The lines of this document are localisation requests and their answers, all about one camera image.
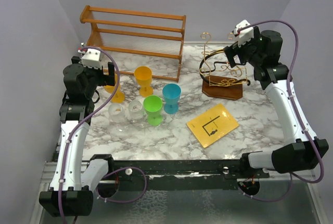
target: cable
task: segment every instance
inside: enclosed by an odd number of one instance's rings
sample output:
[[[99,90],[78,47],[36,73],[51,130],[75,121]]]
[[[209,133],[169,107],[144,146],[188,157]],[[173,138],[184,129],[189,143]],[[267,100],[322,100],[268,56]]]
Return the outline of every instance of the cable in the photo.
[[[98,103],[98,102],[99,102],[99,99],[100,99],[100,96],[99,96],[99,92],[98,92],[98,90],[95,90],[95,93],[97,94],[98,98],[97,98],[96,101],[93,102],[93,103]]]
[[[240,187],[238,187],[238,190],[240,190],[242,192],[242,194],[245,195],[246,197],[251,198],[251,199],[256,200],[256,201],[259,201],[259,202],[278,202],[278,201],[283,200],[288,195],[288,193],[290,192],[291,187],[292,187],[292,174],[290,173],[290,181],[289,181],[287,192],[284,193],[279,198],[276,198],[276,199],[273,199],[273,200],[262,199],[262,198],[255,197],[253,195],[248,195],[245,192],[243,192],[243,190]]]
[[[128,168],[138,170],[138,171],[144,176],[145,186],[144,186],[144,189],[143,189],[143,191],[141,192],[141,194],[140,194],[138,197],[136,197],[136,198],[134,198],[134,199],[132,199],[132,200],[127,200],[127,201],[117,201],[117,200],[112,200],[112,199],[109,199],[109,198],[103,198],[102,196],[100,196],[100,194],[99,194],[99,192],[98,192],[98,189],[96,188],[96,192],[97,192],[97,194],[98,194],[97,199],[101,198],[101,199],[103,199],[105,202],[108,201],[108,202],[115,202],[115,203],[132,203],[132,202],[135,202],[136,200],[140,199],[140,198],[146,193],[146,190],[147,190],[147,177],[146,177],[145,173],[144,173],[141,169],[139,169],[139,168],[137,168],[137,167],[125,167],[125,168],[119,168],[119,169],[117,169],[117,170],[115,170],[115,171],[113,171],[113,172],[111,172],[111,173],[108,173],[108,174],[105,175],[103,178],[106,178],[106,177],[108,177],[108,176],[111,176],[111,175],[113,175],[113,174],[115,174],[115,173],[118,173],[118,172],[120,172],[120,171],[126,170],[126,169],[128,169]]]
[[[73,219],[73,223],[72,224],[75,224],[77,220],[78,220],[78,216],[76,215],[75,218]]]
[[[100,51],[101,53],[105,54],[113,63],[114,68],[116,70],[116,74],[117,74],[117,82],[114,86],[114,91],[111,94],[111,96],[100,106],[98,107],[94,112],[92,112],[91,114],[89,114],[88,116],[86,116],[84,119],[82,119],[82,121],[80,121],[77,126],[74,127],[74,129],[72,130],[72,132],[70,133],[66,144],[65,144],[65,149],[63,152],[63,157],[62,157],[62,165],[61,165],[61,170],[60,170],[60,180],[63,180],[63,172],[65,171],[65,166],[66,166],[66,159],[67,159],[67,153],[68,153],[68,148],[69,148],[69,143],[72,140],[73,135],[76,133],[76,131],[78,130],[78,128],[85,123],[88,119],[90,119],[93,115],[95,115],[98,111],[100,111],[108,102],[110,102],[110,100],[113,98],[113,96],[116,94],[117,89],[119,87],[119,81],[120,81],[120,72],[119,72],[119,68],[115,62],[115,60],[104,50],[96,47],[96,46],[85,46],[83,48],[81,48],[81,50],[86,50],[86,49],[95,49]],[[58,207],[59,207],[59,212],[60,212],[60,216],[62,218],[62,222],[63,224],[67,224],[67,221],[65,219],[65,215],[63,213],[63,208],[62,208],[62,199],[61,199],[61,195],[62,195],[62,182],[59,183],[59,190],[58,190]]]
[[[312,140],[312,137],[310,136],[310,133],[307,131],[307,128],[306,128],[306,126],[303,122],[303,119],[301,117],[300,112],[298,111],[297,105],[295,103],[295,100],[293,98],[292,91],[291,91],[291,88],[290,88],[291,72],[292,72],[293,66],[295,64],[296,56],[297,56],[297,52],[298,52],[298,34],[297,34],[296,29],[291,24],[289,24],[288,22],[285,22],[285,21],[282,21],[282,20],[266,20],[266,21],[257,22],[255,24],[250,24],[250,25],[248,25],[244,28],[238,29],[238,33],[241,30],[245,30],[247,28],[254,27],[256,25],[261,25],[261,24],[268,23],[268,22],[278,22],[278,23],[282,23],[284,25],[287,25],[292,30],[292,32],[295,36],[295,51],[294,51],[293,58],[292,58],[292,61],[291,61],[291,65],[290,65],[290,68],[289,68],[289,72],[288,72],[288,75],[287,75],[287,92],[289,94],[288,98],[290,99],[291,105],[293,107],[293,110],[295,111],[296,117],[297,117],[297,119],[298,119],[298,121],[299,121],[299,123],[302,127],[302,130],[305,133],[306,137],[308,138],[308,140],[309,140],[309,142],[310,142],[310,144],[311,144],[311,146],[314,150],[314,153],[316,154],[316,157],[317,157],[318,162],[319,162],[319,166],[321,168],[321,173],[320,173],[319,177],[317,179],[313,180],[313,181],[302,178],[299,175],[295,174],[294,172],[292,172],[292,175],[297,177],[298,179],[304,181],[304,182],[307,182],[307,183],[318,183],[324,178],[324,173],[325,173],[324,172],[324,163],[323,163],[321,155],[319,154],[319,151],[316,147],[316,144]]]

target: yellow card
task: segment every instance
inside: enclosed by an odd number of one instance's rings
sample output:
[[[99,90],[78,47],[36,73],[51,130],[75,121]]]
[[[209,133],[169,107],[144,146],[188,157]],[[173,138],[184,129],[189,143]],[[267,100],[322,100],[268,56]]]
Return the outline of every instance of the yellow card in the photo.
[[[206,148],[237,128],[239,124],[224,106],[219,103],[195,119],[187,122],[187,126],[201,145]]]

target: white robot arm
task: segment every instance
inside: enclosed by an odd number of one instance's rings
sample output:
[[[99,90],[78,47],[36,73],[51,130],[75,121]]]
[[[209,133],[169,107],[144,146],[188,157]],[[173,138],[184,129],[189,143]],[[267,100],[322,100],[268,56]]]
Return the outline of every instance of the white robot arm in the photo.
[[[97,86],[115,85],[114,65],[108,63],[108,74],[103,73],[101,53],[95,49],[80,52],[82,58],[73,57],[72,64],[63,70],[66,92],[60,108],[61,143],[54,177],[49,190],[41,192],[40,204],[53,216],[60,215],[58,194],[62,195],[66,216],[89,215],[93,205],[93,191],[108,172],[113,171],[111,155],[94,156],[81,175],[82,154],[91,119],[82,122],[94,111],[93,94]]]
[[[261,168],[286,173],[314,168],[318,159],[311,142],[315,143],[321,157],[328,150],[328,143],[326,139],[319,140],[310,127],[298,102],[291,76],[288,80],[289,69],[279,62],[283,42],[280,33],[271,30],[260,32],[257,26],[252,27],[247,20],[243,20],[236,25],[233,34],[239,36],[239,40],[224,48],[230,66],[235,66],[234,57],[238,55],[241,64],[248,62],[254,67],[254,79],[260,82],[273,103],[286,144],[275,151],[243,154],[244,169],[249,173],[251,169]]]

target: black line drawing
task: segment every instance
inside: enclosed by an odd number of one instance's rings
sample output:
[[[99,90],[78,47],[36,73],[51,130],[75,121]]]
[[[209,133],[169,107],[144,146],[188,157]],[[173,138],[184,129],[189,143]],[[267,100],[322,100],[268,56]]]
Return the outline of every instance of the black line drawing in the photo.
[[[208,133],[208,131],[206,130],[205,126],[210,124],[211,122],[214,122],[216,119],[218,119],[220,116],[217,116],[216,118],[212,119],[211,121],[207,122],[206,124],[204,124],[202,126],[202,128],[204,129],[204,131],[206,131],[207,135],[210,137],[211,135],[214,135],[216,132],[217,132],[217,129],[216,130],[213,130],[211,133]]]

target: blue cup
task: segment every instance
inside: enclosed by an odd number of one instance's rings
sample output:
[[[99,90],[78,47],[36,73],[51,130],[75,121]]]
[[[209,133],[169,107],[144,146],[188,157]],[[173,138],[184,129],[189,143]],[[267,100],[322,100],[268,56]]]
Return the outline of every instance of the blue cup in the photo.
[[[162,94],[165,100],[164,111],[167,114],[175,114],[178,111],[178,101],[181,97],[181,88],[176,84],[164,86]]]

